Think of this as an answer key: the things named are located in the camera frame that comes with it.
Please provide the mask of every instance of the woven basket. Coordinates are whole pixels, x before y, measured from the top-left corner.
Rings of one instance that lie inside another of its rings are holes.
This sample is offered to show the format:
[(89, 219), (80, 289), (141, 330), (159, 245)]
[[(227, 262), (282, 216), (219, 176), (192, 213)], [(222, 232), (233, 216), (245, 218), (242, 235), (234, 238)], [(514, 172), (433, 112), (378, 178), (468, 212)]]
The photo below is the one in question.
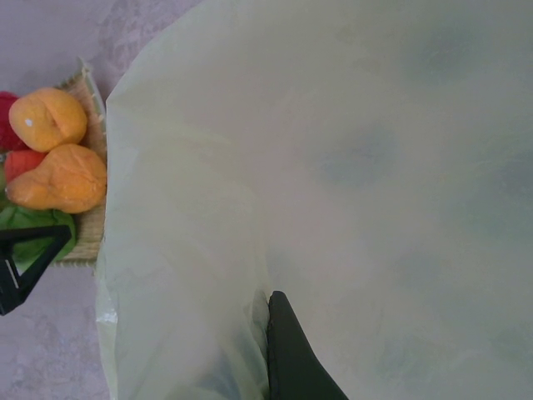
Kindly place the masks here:
[[(72, 94), (88, 115), (87, 134), (80, 144), (91, 148), (107, 164), (105, 107), (88, 65), (78, 59), (79, 70), (57, 88)], [(94, 209), (74, 217), (77, 229), (76, 247), (61, 261), (59, 267), (93, 266), (103, 237), (106, 200)]]

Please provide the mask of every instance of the white plastic bag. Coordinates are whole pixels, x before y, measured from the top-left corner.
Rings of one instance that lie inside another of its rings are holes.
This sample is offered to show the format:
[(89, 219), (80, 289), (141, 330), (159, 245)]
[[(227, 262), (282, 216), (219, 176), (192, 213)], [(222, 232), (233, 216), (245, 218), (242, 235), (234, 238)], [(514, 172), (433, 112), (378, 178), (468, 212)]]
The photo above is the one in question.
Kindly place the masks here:
[(108, 101), (114, 396), (264, 396), (271, 281), (350, 398), (533, 398), (531, 11), (208, 0), (150, 43)]

